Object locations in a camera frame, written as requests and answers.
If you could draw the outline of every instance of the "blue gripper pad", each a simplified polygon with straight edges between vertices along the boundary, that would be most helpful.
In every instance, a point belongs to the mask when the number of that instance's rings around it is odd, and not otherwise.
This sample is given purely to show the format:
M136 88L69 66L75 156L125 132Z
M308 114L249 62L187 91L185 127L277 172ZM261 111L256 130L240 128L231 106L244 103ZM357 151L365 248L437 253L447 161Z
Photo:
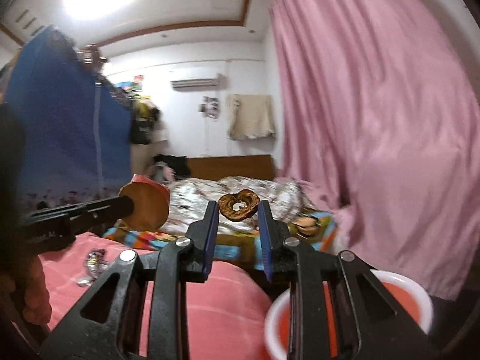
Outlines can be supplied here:
M273 226L272 212L267 200L263 200L258 205L258 231L260 233L260 244L262 246L263 271L268 281L273 278L272 265L272 242L270 233L275 231Z
M203 269L202 274L205 280L207 280L208 275L212 271L213 256L215 252L215 244L217 239L218 231L218 220L219 220L219 211L218 203L215 201L208 202L207 209L205 210L205 215L203 220L208 226L208 235L205 242L205 248L203 249Z

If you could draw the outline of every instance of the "person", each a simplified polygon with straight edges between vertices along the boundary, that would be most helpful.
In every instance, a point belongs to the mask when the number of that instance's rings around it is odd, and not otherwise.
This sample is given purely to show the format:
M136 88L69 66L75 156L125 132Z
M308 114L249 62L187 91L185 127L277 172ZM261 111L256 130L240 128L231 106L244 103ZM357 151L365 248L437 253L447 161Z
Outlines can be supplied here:
M21 168L24 145L25 131L8 105L2 104L0 97L0 295L15 291L15 281L10 272L16 264L15 259L23 256L21 243L13 229L19 217L15 205L15 180ZM35 256L27 261L27 266L23 316L30 323L46 325L50 321L52 307L42 263Z
M8 294L15 291L15 281L9 275L0 274L0 291ZM29 268L23 317L30 323L46 325L51 316L52 306L45 285L45 274L39 257L35 256Z

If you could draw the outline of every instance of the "pink curtain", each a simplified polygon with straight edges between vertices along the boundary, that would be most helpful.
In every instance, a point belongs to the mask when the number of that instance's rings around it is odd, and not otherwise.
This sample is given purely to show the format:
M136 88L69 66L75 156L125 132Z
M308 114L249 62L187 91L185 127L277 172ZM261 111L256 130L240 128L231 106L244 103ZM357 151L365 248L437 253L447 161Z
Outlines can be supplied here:
M285 176L378 269L454 299L480 236L479 107L420 0L276 0Z

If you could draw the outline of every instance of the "ceiling vent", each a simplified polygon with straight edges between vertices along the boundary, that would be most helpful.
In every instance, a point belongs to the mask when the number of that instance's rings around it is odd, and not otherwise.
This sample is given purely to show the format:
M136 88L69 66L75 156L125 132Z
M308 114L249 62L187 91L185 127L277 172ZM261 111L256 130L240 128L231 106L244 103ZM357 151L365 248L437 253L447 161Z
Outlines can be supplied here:
M24 9L16 17L12 16L11 18L14 21L9 27L27 42L45 28L44 22L30 9Z

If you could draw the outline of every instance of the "ceiling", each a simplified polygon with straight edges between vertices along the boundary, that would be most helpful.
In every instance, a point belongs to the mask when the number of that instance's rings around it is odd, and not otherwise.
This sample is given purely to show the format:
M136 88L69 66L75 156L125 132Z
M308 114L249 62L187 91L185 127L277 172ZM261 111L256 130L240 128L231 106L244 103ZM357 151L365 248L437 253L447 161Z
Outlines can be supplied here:
M53 24L78 46L96 43L105 55L115 56L167 44L260 41L271 1L134 0L100 19L80 20L66 12L63 0L14 0L2 23L23 42L37 28Z

